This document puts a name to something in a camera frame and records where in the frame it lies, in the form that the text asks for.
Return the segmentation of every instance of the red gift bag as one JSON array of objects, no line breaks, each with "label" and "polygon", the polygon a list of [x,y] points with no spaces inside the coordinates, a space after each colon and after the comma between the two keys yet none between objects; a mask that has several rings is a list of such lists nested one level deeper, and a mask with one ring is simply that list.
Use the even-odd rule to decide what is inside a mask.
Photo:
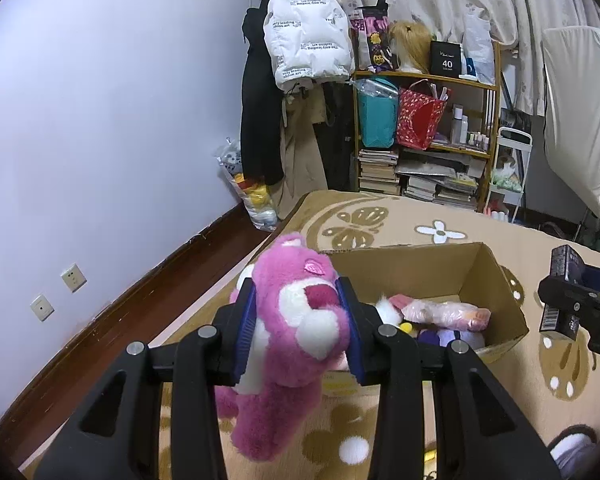
[{"label": "red gift bag", "polygon": [[412,90],[425,81],[427,80],[421,79],[408,89],[400,88],[398,102],[396,140],[398,144],[418,150],[426,150],[431,144],[446,104],[446,101]]}]

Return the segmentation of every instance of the product box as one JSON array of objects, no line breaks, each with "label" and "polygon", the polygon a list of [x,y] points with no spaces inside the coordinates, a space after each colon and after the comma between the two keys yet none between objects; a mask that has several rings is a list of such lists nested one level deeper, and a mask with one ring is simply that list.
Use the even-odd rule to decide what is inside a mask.
[{"label": "product box", "polygon": [[[327,252],[341,276],[351,280],[363,303],[376,304],[382,295],[405,294],[435,301],[462,301],[491,310],[486,346],[476,353],[492,363],[511,350],[528,332],[509,282],[487,245],[391,246]],[[376,394],[376,386],[358,386],[346,371],[325,374],[323,392],[331,396]]]},{"label": "product box", "polygon": [[[570,245],[556,247],[551,251],[551,276],[560,276],[567,282],[583,285],[582,276],[586,264]],[[576,341],[580,321],[573,314],[546,304],[542,311],[540,333],[550,338]]]},{"label": "product box", "polygon": [[433,75],[457,78],[462,72],[460,45],[445,41],[432,41],[430,72]]}]

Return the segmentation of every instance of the teal bag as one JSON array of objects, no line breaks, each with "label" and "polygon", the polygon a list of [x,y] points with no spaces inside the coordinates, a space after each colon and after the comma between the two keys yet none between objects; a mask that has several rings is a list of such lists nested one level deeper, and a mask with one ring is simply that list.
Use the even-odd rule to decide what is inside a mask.
[{"label": "teal bag", "polygon": [[[398,89],[383,78],[374,78],[387,86]],[[398,99],[371,97],[358,92],[360,131],[362,143],[367,148],[390,148],[395,142],[398,121]]]}]

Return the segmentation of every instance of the wooden floor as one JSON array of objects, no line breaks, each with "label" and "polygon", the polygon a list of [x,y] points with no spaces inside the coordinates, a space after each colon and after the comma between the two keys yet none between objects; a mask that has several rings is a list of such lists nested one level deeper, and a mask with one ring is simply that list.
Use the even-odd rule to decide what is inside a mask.
[{"label": "wooden floor", "polygon": [[77,336],[0,421],[0,446],[24,462],[77,407],[125,346],[149,342],[254,250],[266,232],[242,205],[192,238]]}]

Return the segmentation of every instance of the pink wrapped package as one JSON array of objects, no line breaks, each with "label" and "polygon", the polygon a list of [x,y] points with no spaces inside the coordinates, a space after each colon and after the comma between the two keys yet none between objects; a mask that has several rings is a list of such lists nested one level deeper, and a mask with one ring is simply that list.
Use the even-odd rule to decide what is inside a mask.
[{"label": "pink wrapped package", "polygon": [[434,324],[449,330],[480,332],[487,328],[491,317],[488,308],[478,308],[457,301],[436,303],[431,300],[416,300],[403,294],[396,294],[390,297],[389,301],[402,312],[405,321]]}]

